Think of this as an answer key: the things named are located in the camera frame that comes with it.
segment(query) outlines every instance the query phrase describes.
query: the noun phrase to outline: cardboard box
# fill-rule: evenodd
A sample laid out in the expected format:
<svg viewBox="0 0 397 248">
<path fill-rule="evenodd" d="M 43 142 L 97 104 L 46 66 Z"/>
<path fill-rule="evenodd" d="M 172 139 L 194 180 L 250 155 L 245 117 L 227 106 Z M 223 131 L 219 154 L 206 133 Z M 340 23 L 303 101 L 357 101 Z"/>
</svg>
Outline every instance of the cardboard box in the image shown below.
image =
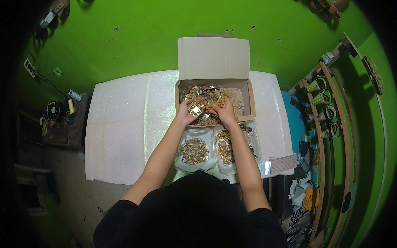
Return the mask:
<svg viewBox="0 0 397 248">
<path fill-rule="evenodd" d="M 245 115 L 238 117 L 237 121 L 255 120 L 254 92 L 249 80 L 249 40 L 219 36 L 178 38 L 176 112 L 179 109 L 179 88 L 186 85 L 214 85 L 241 88 Z"/>
</svg>

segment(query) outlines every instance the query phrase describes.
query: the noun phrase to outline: white foam board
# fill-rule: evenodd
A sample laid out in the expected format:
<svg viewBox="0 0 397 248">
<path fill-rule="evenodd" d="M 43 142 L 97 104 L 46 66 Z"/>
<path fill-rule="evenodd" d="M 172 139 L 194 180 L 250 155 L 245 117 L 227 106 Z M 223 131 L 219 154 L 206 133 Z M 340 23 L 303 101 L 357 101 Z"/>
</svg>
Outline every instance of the white foam board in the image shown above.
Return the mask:
<svg viewBox="0 0 397 248">
<path fill-rule="evenodd" d="M 249 78 L 254 89 L 263 162 L 291 155 L 287 113 L 276 76 L 250 71 Z M 178 70 L 159 71 L 95 86 L 86 130 L 86 179 L 135 183 L 175 117 L 174 90 L 178 79 Z M 208 172 L 236 182 L 235 176 L 221 174 L 217 167 Z M 293 170 L 280 174 L 292 173 Z"/>
</svg>

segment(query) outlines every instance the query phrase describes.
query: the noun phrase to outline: white thread spool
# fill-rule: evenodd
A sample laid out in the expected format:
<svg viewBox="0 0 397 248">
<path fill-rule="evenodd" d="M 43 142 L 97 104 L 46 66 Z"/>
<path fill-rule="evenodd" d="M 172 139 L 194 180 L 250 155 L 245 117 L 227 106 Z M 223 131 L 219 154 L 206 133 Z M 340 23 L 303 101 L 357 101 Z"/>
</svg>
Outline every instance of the white thread spool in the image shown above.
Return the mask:
<svg viewBox="0 0 397 248">
<path fill-rule="evenodd" d="M 67 94 L 69 96 L 71 96 L 73 99 L 76 99 L 76 101 L 80 101 L 81 100 L 81 96 L 79 94 L 77 94 L 76 92 L 74 92 L 73 90 L 69 89 L 67 91 Z"/>
</svg>

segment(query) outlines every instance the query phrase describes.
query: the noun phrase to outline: power strip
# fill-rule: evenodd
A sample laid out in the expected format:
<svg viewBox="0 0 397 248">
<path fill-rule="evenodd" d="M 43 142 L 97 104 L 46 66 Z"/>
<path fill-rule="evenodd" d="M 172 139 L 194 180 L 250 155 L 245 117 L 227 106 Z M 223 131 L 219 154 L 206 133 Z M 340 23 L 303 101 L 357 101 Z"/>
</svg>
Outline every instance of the power strip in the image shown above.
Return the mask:
<svg viewBox="0 0 397 248">
<path fill-rule="evenodd" d="M 32 76 L 32 78 L 35 78 L 36 74 L 34 72 L 37 71 L 37 70 L 33 67 L 33 65 L 29 61 L 29 59 L 25 60 L 25 62 L 23 63 L 23 66 L 25 67 L 27 72 Z"/>
</svg>

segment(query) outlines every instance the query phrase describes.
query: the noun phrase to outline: thread spool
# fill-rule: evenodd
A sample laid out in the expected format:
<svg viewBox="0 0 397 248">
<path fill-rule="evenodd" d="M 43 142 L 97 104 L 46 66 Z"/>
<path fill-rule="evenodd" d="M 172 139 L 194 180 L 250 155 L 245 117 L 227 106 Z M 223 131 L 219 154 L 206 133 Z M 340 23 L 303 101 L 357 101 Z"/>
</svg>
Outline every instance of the thread spool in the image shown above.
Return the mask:
<svg viewBox="0 0 397 248">
<path fill-rule="evenodd" d="M 67 103 L 68 103 L 68 105 L 69 105 L 69 113 L 70 113 L 70 114 L 73 114 L 73 113 L 75 112 L 75 109 L 74 109 L 74 106 L 73 106 L 73 100 L 72 100 L 72 99 L 69 99 L 69 100 L 67 101 Z"/>
<path fill-rule="evenodd" d="M 73 99 L 76 99 L 76 101 L 80 101 L 81 100 L 81 96 L 79 94 L 77 94 L 76 92 L 74 92 L 73 90 L 69 89 L 67 91 L 67 94 L 69 96 L 71 96 Z"/>
</svg>

